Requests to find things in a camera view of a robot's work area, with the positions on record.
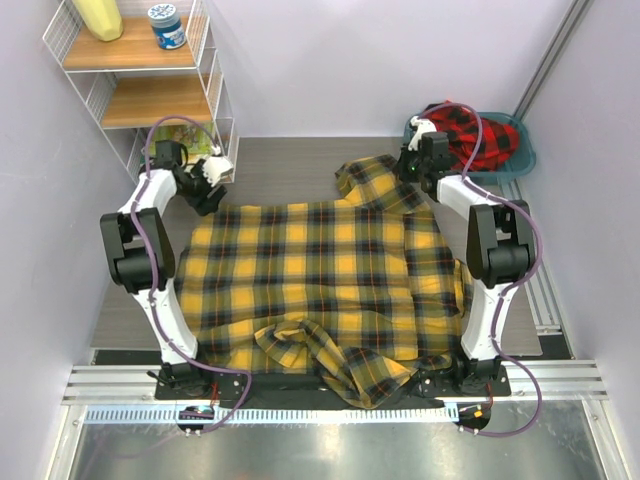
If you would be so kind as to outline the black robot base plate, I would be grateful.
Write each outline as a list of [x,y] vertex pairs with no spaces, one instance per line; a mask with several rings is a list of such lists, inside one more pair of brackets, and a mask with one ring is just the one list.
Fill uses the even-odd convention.
[[159,400],[209,399],[246,408],[393,409],[434,406],[440,397],[506,397],[512,393],[502,362],[488,371],[474,370],[460,356],[422,357],[403,365],[370,349],[348,348],[343,358],[304,354],[300,369],[270,358],[265,367],[216,362],[200,351],[192,361],[164,362],[146,375],[155,382]]

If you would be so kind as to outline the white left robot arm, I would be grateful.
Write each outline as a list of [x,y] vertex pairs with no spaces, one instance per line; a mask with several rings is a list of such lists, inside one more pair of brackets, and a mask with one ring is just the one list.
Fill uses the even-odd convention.
[[201,358],[199,344],[177,299],[176,258],[163,214],[175,196],[200,216],[215,212],[226,194],[221,181],[233,170],[218,145],[191,161],[184,144],[158,141],[130,199],[100,219],[111,278],[143,309],[160,346],[160,371],[150,376],[160,387],[193,399],[211,391],[213,375],[194,364]]

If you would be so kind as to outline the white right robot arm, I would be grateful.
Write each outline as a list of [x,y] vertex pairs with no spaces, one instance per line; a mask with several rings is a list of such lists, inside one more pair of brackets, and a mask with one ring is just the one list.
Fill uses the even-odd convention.
[[401,181],[418,183],[432,200],[466,221],[473,297],[453,356],[451,382],[460,393],[472,395],[499,376],[508,309],[536,266],[536,240],[526,202],[492,194],[455,172],[454,163],[445,133],[417,133],[401,149],[397,173]]

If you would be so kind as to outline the yellow plaid long sleeve shirt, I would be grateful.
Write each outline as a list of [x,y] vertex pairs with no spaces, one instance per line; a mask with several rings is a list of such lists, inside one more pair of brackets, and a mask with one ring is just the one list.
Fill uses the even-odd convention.
[[208,364],[315,375],[363,409],[451,365],[472,279],[394,167],[350,161],[336,200],[223,204],[193,230],[175,289]]

